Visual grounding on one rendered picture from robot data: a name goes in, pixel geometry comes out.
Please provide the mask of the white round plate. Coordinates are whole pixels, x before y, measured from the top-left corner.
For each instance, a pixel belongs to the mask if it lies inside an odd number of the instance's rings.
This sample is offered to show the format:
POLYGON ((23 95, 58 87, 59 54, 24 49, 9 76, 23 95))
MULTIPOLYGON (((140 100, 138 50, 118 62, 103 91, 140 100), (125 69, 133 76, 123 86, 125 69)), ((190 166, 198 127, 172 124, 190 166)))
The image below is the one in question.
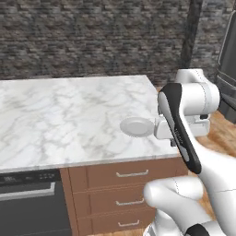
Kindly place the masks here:
POLYGON ((120 129, 132 137, 150 136, 154 133, 154 128, 154 121, 144 117, 128 117, 120 123, 120 129))

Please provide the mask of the black oven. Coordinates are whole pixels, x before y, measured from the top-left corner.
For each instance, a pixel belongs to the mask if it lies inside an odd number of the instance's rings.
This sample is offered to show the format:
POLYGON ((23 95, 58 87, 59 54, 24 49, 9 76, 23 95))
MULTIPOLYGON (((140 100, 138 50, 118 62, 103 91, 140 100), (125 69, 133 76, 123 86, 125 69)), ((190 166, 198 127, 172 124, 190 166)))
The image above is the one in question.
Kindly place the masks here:
POLYGON ((54 195, 0 201, 0 236, 72 236, 57 169, 0 173, 0 187, 55 183, 54 195))

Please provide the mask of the brown wooden drawer front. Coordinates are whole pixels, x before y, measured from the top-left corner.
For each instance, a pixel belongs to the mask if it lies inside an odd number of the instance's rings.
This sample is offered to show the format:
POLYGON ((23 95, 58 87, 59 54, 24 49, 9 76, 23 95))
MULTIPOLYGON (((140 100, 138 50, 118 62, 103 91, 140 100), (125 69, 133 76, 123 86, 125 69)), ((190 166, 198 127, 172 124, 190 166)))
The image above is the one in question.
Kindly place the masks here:
POLYGON ((180 158, 152 159, 69 169, 73 192, 101 187, 146 183, 151 180, 186 175, 187 169, 180 158), (118 178, 116 172, 131 173, 149 170, 148 175, 118 178))
POLYGON ((142 198, 144 198, 143 186, 101 189, 74 194, 75 209, 78 218, 146 207, 146 201, 143 204, 132 206, 117 206, 115 204, 115 201, 131 202, 141 200, 142 198))
POLYGON ((155 217, 155 210, 144 207, 139 210, 123 211, 106 215, 95 215, 77 220, 79 236, 89 236, 100 233, 110 233, 122 230, 145 228, 155 217), (140 220, 140 223, 131 227, 119 227, 118 222, 131 223, 140 220))

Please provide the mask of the dark steel fridge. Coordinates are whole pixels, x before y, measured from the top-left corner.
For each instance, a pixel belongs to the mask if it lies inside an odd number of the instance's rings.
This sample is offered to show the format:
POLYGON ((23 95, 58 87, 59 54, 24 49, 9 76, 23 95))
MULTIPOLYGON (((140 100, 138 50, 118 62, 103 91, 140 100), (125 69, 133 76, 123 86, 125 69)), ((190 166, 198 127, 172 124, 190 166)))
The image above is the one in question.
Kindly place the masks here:
POLYGON ((236 10, 230 13, 215 82, 220 91, 218 110, 226 120, 236 124, 236 10))

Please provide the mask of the brown wooden cabinet frame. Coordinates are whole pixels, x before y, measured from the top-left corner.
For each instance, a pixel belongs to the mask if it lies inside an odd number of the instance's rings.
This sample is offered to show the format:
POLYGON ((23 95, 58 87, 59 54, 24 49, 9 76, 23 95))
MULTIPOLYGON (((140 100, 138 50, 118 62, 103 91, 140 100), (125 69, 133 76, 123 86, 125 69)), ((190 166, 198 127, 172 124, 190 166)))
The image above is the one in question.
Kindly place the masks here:
POLYGON ((64 193, 65 193, 65 202, 66 202, 68 217, 70 221, 72 236, 79 236, 79 231, 77 227, 77 216, 76 216, 76 210, 74 206, 74 198, 73 198, 73 192, 72 192, 68 168, 62 168, 60 170, 60 174, 61 174, 64 193))

